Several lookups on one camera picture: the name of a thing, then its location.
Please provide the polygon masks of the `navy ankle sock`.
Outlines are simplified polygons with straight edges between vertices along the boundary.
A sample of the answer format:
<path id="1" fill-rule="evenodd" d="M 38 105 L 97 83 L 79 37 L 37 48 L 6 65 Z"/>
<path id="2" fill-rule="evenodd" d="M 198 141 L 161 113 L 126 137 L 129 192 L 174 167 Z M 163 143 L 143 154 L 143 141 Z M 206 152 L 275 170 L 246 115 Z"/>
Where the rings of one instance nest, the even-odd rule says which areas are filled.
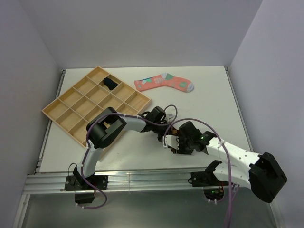
<path id="1" fill-rule="evenodd" d="M 103 79 L 103 83 L 110 91 L 114 90 L 118 86 L 118 84 L 115 81 L 113 81 L 108 77 Z"/>

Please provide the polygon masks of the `brown orange argyle sock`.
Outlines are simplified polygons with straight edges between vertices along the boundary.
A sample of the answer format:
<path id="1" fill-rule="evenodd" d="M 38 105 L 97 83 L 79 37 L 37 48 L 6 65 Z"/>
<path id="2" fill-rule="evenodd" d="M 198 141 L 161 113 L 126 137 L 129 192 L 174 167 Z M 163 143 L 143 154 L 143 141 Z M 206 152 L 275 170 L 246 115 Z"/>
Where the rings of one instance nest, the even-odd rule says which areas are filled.
<path id="1" fill-rule="evenodd" d="M 170 135 L 178 136 L 178 130 L 172 130 Z M 173 148 L 170 148 L 170 151 L 171 151 L 173 154 L 177 154 L 177 153 L 178 153 L 178 150 L 173 149 Z"/>

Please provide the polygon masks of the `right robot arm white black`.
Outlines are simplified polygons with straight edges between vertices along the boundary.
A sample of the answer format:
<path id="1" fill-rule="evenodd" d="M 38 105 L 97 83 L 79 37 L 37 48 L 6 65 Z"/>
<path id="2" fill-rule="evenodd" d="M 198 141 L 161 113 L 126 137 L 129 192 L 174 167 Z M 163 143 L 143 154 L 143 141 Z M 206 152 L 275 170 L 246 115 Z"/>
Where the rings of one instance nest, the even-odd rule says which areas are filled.
<path id="1" fill-rule="evenodd" d="M 189 181 L 193 187 L 227 186 L 231 182 L 271 203 L 287 183 L 272 154 L 250 152 L 220 139 L 214 132 L 202 133 L 191 121 L 179 127 L 177 141 L 181 151 L 204 152 L 213 159 L 204 171 L 191 173 Z"/>

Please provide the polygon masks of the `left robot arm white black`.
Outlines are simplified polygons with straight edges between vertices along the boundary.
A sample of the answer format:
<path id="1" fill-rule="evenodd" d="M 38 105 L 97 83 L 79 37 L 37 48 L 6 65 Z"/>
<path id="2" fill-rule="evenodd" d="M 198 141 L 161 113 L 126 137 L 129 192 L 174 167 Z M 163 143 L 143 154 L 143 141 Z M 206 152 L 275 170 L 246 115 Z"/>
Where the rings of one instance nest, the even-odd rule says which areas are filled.
<path id="1" fill-rule="evenodd" d="M 153 131 L 162 136 L 170 124 L 171 117 L 172 115 L 167 115 L 159 106 L 138 115 L 122 114 L 112 107 L 106 108 L 86 126 L 86 152 L 81 163 L 73 171 L 76 185 L 82 190 L 92 186 L 97 161 L 103 150 L 109 147 L 121 132 Z"/>

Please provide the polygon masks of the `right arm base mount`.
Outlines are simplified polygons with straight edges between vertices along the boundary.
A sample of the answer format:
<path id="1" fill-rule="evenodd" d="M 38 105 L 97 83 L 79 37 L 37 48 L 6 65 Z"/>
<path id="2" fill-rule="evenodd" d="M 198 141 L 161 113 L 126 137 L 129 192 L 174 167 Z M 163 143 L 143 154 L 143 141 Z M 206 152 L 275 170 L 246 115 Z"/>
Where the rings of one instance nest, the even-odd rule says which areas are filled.
<path id="1" fill-rule="evenodd" d="M 219 181 L 213 174 L 213 171 L 222 164 L 221 161 L 213 161 L 204 171 L 195 171 L 190 173 L 188 183 L 192 187 L 212 187 L 204 190 L 204 195 L 207 200 L 221 201 L 224 199 L 224 186 L 228 186 L 227 181 Z"/>

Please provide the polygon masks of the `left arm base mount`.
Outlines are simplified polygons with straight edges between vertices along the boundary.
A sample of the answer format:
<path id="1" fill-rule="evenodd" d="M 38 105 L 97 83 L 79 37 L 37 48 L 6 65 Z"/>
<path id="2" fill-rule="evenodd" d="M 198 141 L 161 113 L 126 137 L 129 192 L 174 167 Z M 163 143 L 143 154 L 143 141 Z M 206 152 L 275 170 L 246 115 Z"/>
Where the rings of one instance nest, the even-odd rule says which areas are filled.
<path id="1" fill-rule="evenodd" d="M 107 189 L 108 176 L 107 175 L 91 175 L 83 179 L 81 174 L 78 172 L 77 164 L 71 163 L 67 170 L 68 176 L 66 177 L 64 191 L 73 191 L 74 200 L 76 206 L 84 209 L 97 209 L 104 206 L 107 202 L 107 196 L 104 194 L 103 190 Z M 102 193 L 105 201 L 101 206 L 89 207 L 96 196 L 96 193 Z"/>

